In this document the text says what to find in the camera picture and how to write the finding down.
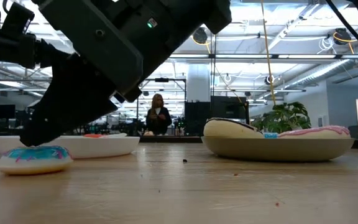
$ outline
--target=yellow cable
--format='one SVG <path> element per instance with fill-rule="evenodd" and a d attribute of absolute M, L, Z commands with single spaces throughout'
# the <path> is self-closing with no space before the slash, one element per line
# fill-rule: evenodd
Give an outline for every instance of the yellow cable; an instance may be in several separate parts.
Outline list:
<path fill-rule="evenodd" d="M 208 49 L 208 53 L 211 54 L 211 50 L 209 49 L 209 45 L 210 45 L 210 42 L 209 43 L 205 43 L 205 44 L 200 44 L 200 43 L 197 43 L 196 40 L 194 39 L 193 36 L 191 36 L 191 39 L 193 40 L 194 43 L 198 44 L 198 45 L 205 45 L 206 48 Z"/>
<path fill-rule="evenodd" d="M 264 8 L 264 0 L 261 0 L 262 5 L 262 15 L 263 15 L 263 23 L 264 23 L 264 31 L 265 31 L 265 46 L 266 46 L 266 54 L 267 54 L 267 65 L 268 65 L 268 79 L 270 81 L 270 91 L 272 93 L 273 105 L 276 105 L 276 97 L 274 95 L 274 86 L 273 86 L 273 75 L 272 68 L 270 67 L 270 54 L 269 54 L 269 45 L 267 43 L 267 32 L 266 32 L 266 23 L 265 23 L 265 8 Z"/>
<path fill-rule="evenodd" d="M 337 34 L 337 32 L 334 33 L 333 37 L 334 37 L 335 39 L 337 39 L 337 40 L 342 41 L 342 42 L 353 43 L 353 42 L 357 42 L 357 41 L 358 41 L 358 40 L 342 40 L 342 39 L 336 37 L 336 34 Z"/>
<path fill-rule="evenodd" d="M 352 51 L 352 54 L 354 54 L 354 50 L 353 50 L 353 47 L 352 47 L 352 43 L 349 43 L 349 47 L 350 47 L 350 49 L 351 49 L 351 51 Z"/>

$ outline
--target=wall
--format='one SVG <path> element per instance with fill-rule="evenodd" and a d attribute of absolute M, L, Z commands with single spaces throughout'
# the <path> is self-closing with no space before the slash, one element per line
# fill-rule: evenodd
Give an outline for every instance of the wall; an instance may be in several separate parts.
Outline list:
<path fill-rule="evenodd" d="M 306 87 L 306 92 L 302 93 L 289 93 L 284 97 L 286 103 L 299 101 L 304 104 L 308 110 L 310 123 L 312 128 L 319 126 L 318 120 L 322 119 L 322 125 L 329 125 L 331 123 L 328 110 L 328 97 L 327 97 L 327 83 L 321 81 L 318 86 Z"/>
<path fill-rule="evenodd" d="M 358 125 L 358 85 L 328 85 L 329 121 L 344 127 Z"/>

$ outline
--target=black jacket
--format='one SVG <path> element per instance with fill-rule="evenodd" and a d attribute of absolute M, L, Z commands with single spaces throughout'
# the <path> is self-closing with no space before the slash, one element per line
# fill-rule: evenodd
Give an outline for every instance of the black jacket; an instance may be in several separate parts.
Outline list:
<path fill-rule="evenodd" d="M 157 119 L 151 119 L 150 113 L 154 109 L 149 109 L 147 112 L 146 125 L 149 131 L 154 134 L 165 134 L 167 133 L 168 126 L 172 124 L 171 116 L 169 115 L 168 109 L 162 107 L 160 113 L 157 114 Z M 158 117 L 158 115 L 164 114 L 165 120 Z"/>

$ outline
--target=computer monitor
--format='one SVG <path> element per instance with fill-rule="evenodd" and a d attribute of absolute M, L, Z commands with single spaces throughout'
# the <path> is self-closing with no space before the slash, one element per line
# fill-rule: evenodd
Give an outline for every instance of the computer monitor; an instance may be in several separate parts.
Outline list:
<path fill-rule="evenodd" d="M 229 119 L 247 119 L 246 97 L 213 96 L 212 117 Z"/>
<path fill-rule="evenodd" d="M 0 119 L 15 118 L 16 106 L 15 105 L 0 105 Z"/>

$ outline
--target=woman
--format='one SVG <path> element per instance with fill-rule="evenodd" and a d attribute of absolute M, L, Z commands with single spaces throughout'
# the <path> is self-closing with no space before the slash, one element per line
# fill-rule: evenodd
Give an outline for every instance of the woman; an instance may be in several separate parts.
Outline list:
<path fill-rule="evenodd" d="M 160 94 L 153 96 L 152 108 L 147 112 L 146 125 L 154 134 L 166 134 L 168 126 L 172 124 L 168 109 L 164 107 L 164 100 Z"/>

